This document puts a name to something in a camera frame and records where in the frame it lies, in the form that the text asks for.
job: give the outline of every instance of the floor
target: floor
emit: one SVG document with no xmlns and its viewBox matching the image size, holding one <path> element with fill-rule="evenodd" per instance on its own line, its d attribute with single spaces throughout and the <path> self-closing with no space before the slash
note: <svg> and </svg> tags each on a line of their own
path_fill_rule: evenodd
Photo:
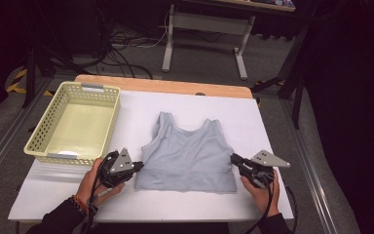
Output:
<svg viewBox="0 0 374 234">
<path fill-rule="evenodd" d="M 186 32 L 176 34 L 171 67 L 167 73 L 161 70 L 164 43 L 156 46 L 152 43 L 150 48 L 145 48 L 146 45 L 128 46 L 120 53 L 129 63 L 147 68 L 154 79 L 252 87 L 256 81 L 269 80 L 278 74 L 292 46 L 291 41 L 284 39 L 263 40 L 259 36 L 251 36 L 243 54 L 248 74 L 248 79 L 243 81 L 239 78 L 233 56 L 233 48 L 239 45 L 240 37 L 200 33 L 201 37 Z M 203 37 L 211 37 L 214 42 L 203 40 Z M 76 63 L 89 60 L 91 58 L 82 56 L 75 58 Z M 105 61 L 113 63 L 114 58 L 110 55 Z M 94 74 L 131 76 L 125 65 L 99 63 L 86 69 Z M 8 85 L 20 71 L 21 67 L 14 70 L 8 77 Z M 144 70 L 135 68 L 133 73 L 137 78 L 148 79 Z M 72 71 L 61 69 L 53 79 L 38 75 L 37 90 L 55 91 L 60 82 L 73 80 L 75 76 Z M 292 99 L 278 99 L 276 92 L 279 88 L 271 87 L 261 94 L 254 94 L 254 97 L 261 100 L 260 112 L 274 153 L 292 165 L 280 172 L 297 202 L 296 232 L 359 233 L 353 212 L 327 165 L 308 94 L 305 92 L 302 99 L 300 130 L 295 130 L 289 122 Z M 21 223 L 17 227 L 15 222 L 8 221 L 8 214 L 33 162 L 33 157 L 22 151 L 30 136 L 29 130 L 39 121 L 50 100 L 50 96 L 38 94 L 28 108 L 21 108 L 24 95 L 12 92 L 0 104 L 0 233 L 13 233 L 16 229 L 24 233 L 31 225 Z M 287 222 L 290 227 L 294 224 L 294 220 Z M 231 233 L 236 234 L 244 233 L 252 224 L 239 222 L 229 223 L 229 226 Z"/>
</svg>

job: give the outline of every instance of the gray tank top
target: gray tank top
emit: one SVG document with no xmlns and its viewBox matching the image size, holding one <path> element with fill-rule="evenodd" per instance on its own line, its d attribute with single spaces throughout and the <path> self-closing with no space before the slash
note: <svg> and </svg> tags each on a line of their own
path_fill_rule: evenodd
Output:
<svg viewBox="0 0 374 234">
<path fill-rule="evenodd" d="M 144 168 L 137 173 L 135 189 L 237 191 L 230 155 L 218 120 L 206 120 L 195 131 L 177 128 L 170 113 L 161 112 L 153 140 L 143 146 Z"/>
</svg>

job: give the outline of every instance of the person's left hand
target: person's left hand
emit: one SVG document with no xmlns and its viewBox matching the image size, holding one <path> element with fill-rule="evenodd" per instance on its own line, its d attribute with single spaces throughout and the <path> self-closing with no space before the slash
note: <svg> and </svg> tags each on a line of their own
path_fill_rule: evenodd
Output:
<svg viewBox="0 0 374 234">
<path fill-rule="evenodd" d="M 96 176 L 96 171 L 98 170 L 99 165 L 101 163 L 102 163 L 102 159 L 97 158 L 93 162 L 93 167 L 91 168 L 91 170 L 86 172 L 83 180 L 81 181 L 81 184 L 80 184 L 80 187 L 78 188 L 76 196 L 78 197 L 78 199 L 80 199 L 80 201 L 83 204 L 87 205 L 87 202 L 90 199 L 91 190 L 93 189 L 93 184 L 94 184 L 94 180 L 95 180 L 95 176 Z M 114 196 L 115 194 L 120 193 L 121 190 L 123 190 L 124 186 L 125 186 L 124 183 L 118 184 L 110 192 L 108 192 L 105 195 L 97 198 L 96 201 L 93 202 L 93 204 L 95 206 L 101 205 L 103 202 L 105 202 L 110 197 Z M 104 185 L 101 184 L 100 186 L 98 186 L 98 188 L 96 189 L 96 191 L 93 195 L 96 196 L 97 194 L 105 191 L 106 189 L 107 189 L 107 187 L 105 187 Z"/>
</svg>

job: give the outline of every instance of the gray carpet floor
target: gray carpet floor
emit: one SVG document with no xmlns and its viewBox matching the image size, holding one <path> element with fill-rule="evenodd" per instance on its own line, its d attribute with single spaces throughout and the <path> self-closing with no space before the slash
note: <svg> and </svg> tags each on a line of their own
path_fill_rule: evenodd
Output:
<svg viewBox="0 0 374 234">
<path fill-rule="evenodd" d="M 240 40 L 238 36 L 222 35 L 216 42 L 209 43 L 194 35 L 179 33 L 174 38 L 171 67 L 167 73 L 161 70 L 165 51 L 163 43 L 152 48 L 127 47 L 121 53 L 129 63 L 149 69 L 154 79 L 252 87 L 255 81 L 269 80 L 278 74 L 292 45 L 292 42 L 284 39 L 262 40 L 258 36 L 251 36 L 243 54 L 249 78 L 243 81 L 239 78 L 232 51 L 240 44 Z M 75 58 L 77 63 L 88 60 L 90 58 Z M 111 76 L 130 76 L 131 74 L 125 66 L 98 64 L 87 69 L 95 74 Z M 7 83 L 10 83 L 18 72 L 19 68 L 14 70 Z M 145 72 L 139 69 L 135 69 L 134 74 L 138 78 L 147 77 Z M 74 78 L 75 74 L 72 72 L 60 70 L 52 79 L 49 90 L 55 91 L 60 82 Z M 44 81 L 41 77 L 37 79 L 37 84 Z M 288 123 L 288 116 L 283 109 L 284 106 L 292 104 L 292 99 L 279 100 L 275 95 L 278 89 L 279 87 L 271 87 L 261 95 L 255 96 L 261 98 L 260 111 L 275 154 L 292 165 L 290 169 L 282 169 L 280 172 L 285 183 L 294 192 L 297 201 L 299 218 L 296 232 L 301 234 L 327 233 L 323 228 L 312 187 L 301 161 L 301 152 L 297 139 L 294 138 L 295 130 Z M 10 93 L 9 97 L 0 104 L 0 143 L 13 124 L 14 118 L 24 111 L 20 108 L 23 99 L 22 94 Z M 0 233 L 16 232 L 16 224 L 8 221 L 8 214 L 17 198 L 17 191 L 33 162 L 32 156 L 23 153 L 23 147 L 30 136 L 28 130 L 38 123 L 50 100 L 51 97 L 38 97 L 21 127 L 14 130 L 14 141 L 6 147 L 7 150 L 2 152 L 4 158 L 0 163 Z M 302 100 L 300 130 L 296 133 L 302 138 L 306 153 L 318 174 L 322 192 L 337 230 L 336 233 L 359 233 L 353 212 L 326 163 L 315 116 L 306 92 Z M 294 220 L 287 222 L 291 227 Z M 252 224 L 252 222 L 230 223 L 231 233 L 244 233 Z M 30 225 L 32 224 L 21 223 L 19 233 L 24 233 Z"/>
</svg>

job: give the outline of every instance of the person's arm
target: person's arm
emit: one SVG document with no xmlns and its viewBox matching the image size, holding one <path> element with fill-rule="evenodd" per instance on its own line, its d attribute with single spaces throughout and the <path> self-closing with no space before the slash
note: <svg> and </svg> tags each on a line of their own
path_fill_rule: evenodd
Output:
<svg viewBox="0 0 374 234">
<path fill-rule="evenodd" d="M 74 228 L 78 226 L 88 214 L 87 201 L 90 199 L 91 190 L 93 188 L 93 183 L 96 176 L 96 171 L 98 170 L 98 167 L 101 164 L 101 162 L 102 159 L 95 160 L 92 169 L 86 172 L 75 196 L 72 196 L 67 200 L 63 201 L 57 208 L 55 208 L 49 214 L 45 214 L 42 219 L 42 222 L 32 226 L 26 233 L 72 233 Z M 96 206 L 101 205 L 110 197 L 121 192 L 124 186 L 124 183 L 117 185 L 111 192 L 96 199 L 94 204 Z M 95 194 L 99 194 L 105 189 L 106 187 L 101 184 L 95 191 Z"/>
<path fill-rule="evenodd" d="M 245 189 L 250 193 L 254 205 L 263 214 L 267 210 L 269 204 L 269 191 L 263 188 L 254 187 L 245 176 L 241 177 L 241 181 Z M 275 170 L 275 180 L 270 185 L 273 192 L 272 204 L 268 210 L 265 219 L 259 223 L 260 231 L 263 234 L 289 234 L 291 231 L 288 229 L 283 216 L 279 212 L 279 177 Z"/>
</svg>

